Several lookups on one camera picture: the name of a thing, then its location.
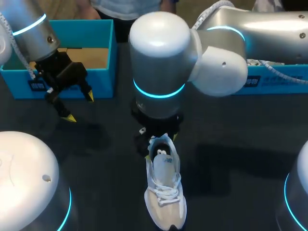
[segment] cable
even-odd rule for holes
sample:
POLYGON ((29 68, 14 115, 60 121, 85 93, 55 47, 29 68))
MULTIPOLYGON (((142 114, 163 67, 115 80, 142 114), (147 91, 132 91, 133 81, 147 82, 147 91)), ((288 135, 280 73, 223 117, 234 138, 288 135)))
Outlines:
POLYGON ((207 8, 205 11, 203 11, 198 19, 197 22, 193 25, 192 29, 198 29, 199 26, 202 24, 202 22, 210 15, 212 14, 215 10, 217 10, 219 7, 222 6, 230 6, 234 7, 233 3, 227 0, 220 0, 216 3, 214 3, 211 7, 207 8))
MULTIPOLYGON (((197 22, 193 25, 192 29, 198 29, 199 26, 202 24, 202 22, 204 22, 204 20, 210 15, 212 14, 216 9, 218 9, 219 7, 222 7, 222 6, 230 6, 230 7, 234 7, 234 5, 232 4, 232 2, 230 1, 227 1, 227 0, 220 0, 216 3, 214 3, 211 7, 207 8, 205 11, 203 11, 198 19, 197 19, 197 22)), ((270 72, 272 72, 273 74, 281 77, 281 78, 284 78, 286 80, 289 80, 291 82, 294 82, 294 83, 299 83, 299 84, 308 84, 308 81, 307 80, 301 80, 301 79, 298 79, 298 78, 294 78, 294 77, 291 77, 291 76, 288 76, 288 75, 285 75, 283 73, 281 73, 280 71, 276 70, 274 67, 272 67, 271 65, 268 64, 268 61, 264 61, 264 60, 259 60, 259 62, 265 66, 270 72)))
POLYGON ((9 25, 8 21, 5 19, 5 17, 3 16, 3 14, 0 12, 0 21, 2 22, 5 31, 7 32, 10 40, 11 40, 11 45, 16 53, 16 55, 18 56, 18 58, 20 59, 20 61, 22 62, 22 64, 25 66, 25 68, 27 69, 28 73, 30 74, 32 79, 35 79, 35 74, 32 70, 32 68, 30 67, 29 63, 27 62, 27 60, 25 59, 25 57, 23 56, 23 54, 20 52, 17 44, 16 44, 16 40, 13 36, 13 31, 11 29, 11 26, 9 25))
POLYGON ((301 80, 301 79, 298 79, 298 78, 294 78, 294 77, 291 77, 291 76, 288 76, 288 75, 285 75, 283 73, 281 73, 280 71, 277 71, 274 67, 272 67, 271 65, 269 65, 267 63, 267 61, 264 61, 264 60, 259 60, 259 62, 264 65, 270 72, 274 73, 275 75, 281 77, 281 78, 284 78, 286 80, 289 80, 291 82, 294 82, 294 83, 300 83, 300 84, 308 84, 308 81, 307 80, 301 80))

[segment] shoe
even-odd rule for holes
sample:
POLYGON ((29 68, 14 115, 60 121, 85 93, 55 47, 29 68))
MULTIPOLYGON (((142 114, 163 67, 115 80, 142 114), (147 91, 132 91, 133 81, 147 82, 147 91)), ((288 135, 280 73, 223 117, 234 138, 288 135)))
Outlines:
POLYGON ((187 206, 180 175, 180 158, 171 138, 152 137, 146 156, 148 188, 144 200, 149 214, 163 231, 178 231, 185 224, 187 206))

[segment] blue container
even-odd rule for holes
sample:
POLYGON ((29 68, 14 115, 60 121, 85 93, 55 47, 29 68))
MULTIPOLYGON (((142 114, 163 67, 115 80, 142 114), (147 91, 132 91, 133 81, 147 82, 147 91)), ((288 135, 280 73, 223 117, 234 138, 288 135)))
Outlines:
MULTIPOLYGON (((273 66, 281 73, 308 80, 308 65, 273 66)), ((249 66, 245 86, 236 95, 308 93, 308 84, 297 84, 276 76, 264 66, 249 66)))
MULTIPOLYGON (((61 48, 108 48, 108 62, 105 69, 87 69, 87 82, 91 85, 93 97, 112 98, 116 75, 117 44, 112 20, 56 20, 50 21, 61 42, 61 48)), ((44 99, 46 92, 32 91, 28 81, 29 73, 12 66, 16 54, 1 67, 0 72, 15 99, 44 99)), ((77 86, 61 92, 65 99, 84 99, 77 86)))

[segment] blue led ring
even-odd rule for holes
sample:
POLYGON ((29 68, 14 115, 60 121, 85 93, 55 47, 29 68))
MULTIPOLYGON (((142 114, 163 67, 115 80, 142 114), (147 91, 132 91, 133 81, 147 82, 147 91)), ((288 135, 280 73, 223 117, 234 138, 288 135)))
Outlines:
POLYGON ((148 97, 150 97, 150 98, 155 98, 155 99, 165 99, 165 98, 172 97, 172 96, 178 94, 178 93, 184 88, 184 86, 185 86, 185 84, 183 84, 183 85, 180 87, 180 89, 178 89, 177 91, 175 91, 175 92, 173 92, 173 93, 171 93, 171 94, 167 94, 167 95, 153 95, 153 94, 149 94, 149 93, 147 93, 147 92, 141 90, 141 89, 137 86, 135 80, 134 80, 134 85, 135 85, 136 89, 137 89, 139 92, 141 92, 143 95, 146 95, 146 96, 148 96, 148 97))
POLYGON ((44 14, 42 17, 40 17, 40 19, 38 19, 35 23, 25 27, 24 29, 21 29, 19 31, 13 32, 13 36, 22 34, 22 33, 26 32, 26 31, 32 29, 33 27, 35 27, 38 24, 40 24, 41 22, 43 22, 45 18, 46 18, 46 14, 44 14))
POLYGON ((65 218, 64 218, 64 220, 63 220, 61 226, 57 229, 57 231, 61 231, 61 229, 62 229, 63 226, 65 225, 65 223, 66 223, 66 221, 67 221, 67 219, 68 219, 68 215, 69 215, 69 213, 70 213, 70 211, 71 211, 72 193, 71 193, 71 189, 70 189, 70 188, 68 188, 68 189, 69 189, 69 206, 68 206, 67 214, 66 214, 66 216, 65 216, 65 218))
POLYGON ((288 207, 288 210, 291 214, 291 216, 293 217, 293 219, 295 220, 295 222, 299 225, 299 227, 301 227, 303 229, 303 231, 307 231, 304 226, 302 226, 302 224, 296 219, 296 217, 294 216, 293 212, 291 211, 290 207, 289 207, 289 203, 288 203, 288 200, 287 200, 287 194, 286 194, 286 185, 287 185, 287 180, 288 180, 288 177, 289 177, 289 174, 287 176, 287 178, 285 179, 285 182, 284 182, 284 199, 285 199, 285 203, 288 207))
POLYGON ((237 30, 237 29, 235 29, 235 28, 233 28, 231 26, 214 26, 214 27, 211 27, 211 28, 209 28, 207 30, 216 30, 216 29, 232 30, 232 31, 238 33, 244 39, 244 41, 245 41, 244 35, 239 30, 237 30))

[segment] shirt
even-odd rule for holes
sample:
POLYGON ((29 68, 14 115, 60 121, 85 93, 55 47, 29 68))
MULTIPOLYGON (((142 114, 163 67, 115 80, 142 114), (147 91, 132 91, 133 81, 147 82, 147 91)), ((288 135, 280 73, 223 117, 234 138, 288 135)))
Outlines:
POLYGON ((284 11, 284 9, 281 0, 256 0, 253 11, 270 13, 284 11))
POLYGON ((133 20, 160 10, 161 0, 91 0, 98 11, 113 18, 133 20))

